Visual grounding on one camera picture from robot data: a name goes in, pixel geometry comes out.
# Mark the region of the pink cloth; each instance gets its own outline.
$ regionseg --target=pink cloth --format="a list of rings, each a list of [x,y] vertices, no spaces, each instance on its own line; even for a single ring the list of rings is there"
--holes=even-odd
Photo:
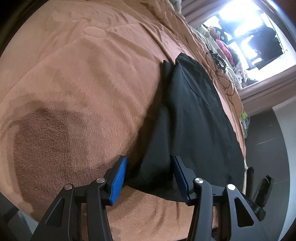
[[[223,53],[225,54],[226,58],[228,59],[229,63],[234,66],[234,62],[233,62],[233,58],[231,53],[229,52],[229,50],[224,46],[224,44],[220,41],[216,39],[216,44],[219,46],[219,48],[223,51]]]

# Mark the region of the brown blanket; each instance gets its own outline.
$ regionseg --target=brown blanket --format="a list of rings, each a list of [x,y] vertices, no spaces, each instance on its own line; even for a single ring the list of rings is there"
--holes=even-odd
[[[143,154],[161,99],[161,63],[183,52],[213,79],[243,154],[242,103],[205,44],[165,0],[49,0],[0,58],[0,191],[40,220],[67,183],[90,183]],[[114,240],[185,238],[192,207],[124,186]]]

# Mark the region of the black clamp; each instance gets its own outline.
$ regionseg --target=black clamp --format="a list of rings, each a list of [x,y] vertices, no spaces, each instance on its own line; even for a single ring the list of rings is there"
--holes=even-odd
[[[240,191],[232,184],[219,187],[197,178],[186,168],[179,156],[171,157],[174,176],[184,202],[194,205],[186,241],[210,241],[213,206],[219,209],[219,240],[268,241],[254,211]]]
[[[117,201],[126,165],[126,157],[121,156],[104,177],[89,185],[65,185],[42,217],[31,241],[81,241],[82,203],[86,203],[89,241],[112,241],[105,206]]]

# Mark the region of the black fabric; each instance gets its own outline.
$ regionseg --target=black fabric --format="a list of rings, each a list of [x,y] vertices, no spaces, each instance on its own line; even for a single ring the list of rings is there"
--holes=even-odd
[[[225,31],[223,29],[218,28],[218,27],[214,27],[214,29],[216,30],[217,33],[219,32],[218,34],[220,34],[220,39],[219,40],[221,40],[223,43],[227,44],[228,43],[228,37],[225,34]]]
[[[231,53],[231,56],[232,56],[232,59],[233,59],[234,66],[236,66],[237,63],[239,62],[239,56],[237,55],[237,53],[234,51],[233,48],[228,47],[228,46],[227,46],[227,48],[228,48],[229,52]]]
[[[242,189],[244,159],[212,80],[185,54],[162,69],[163,97],[140,166],[126,183],[140,191],[182,202],[170,155],[180,156],[197,177]]]
[[[250,39],[248,45],[260,52],[258,56],[262,59],[260,63],[255,64],[258,69],[263,68],[283,54],[274,29],[262,25],[249,33],[254,36]]]

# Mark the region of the white wall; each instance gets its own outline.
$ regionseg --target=white wall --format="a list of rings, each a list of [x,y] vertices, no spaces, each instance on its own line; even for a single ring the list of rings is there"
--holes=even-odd
[[[284,136],[289,160],[290,195],[286,219],[279,240],[296,218],[296,96],[273,107]]]

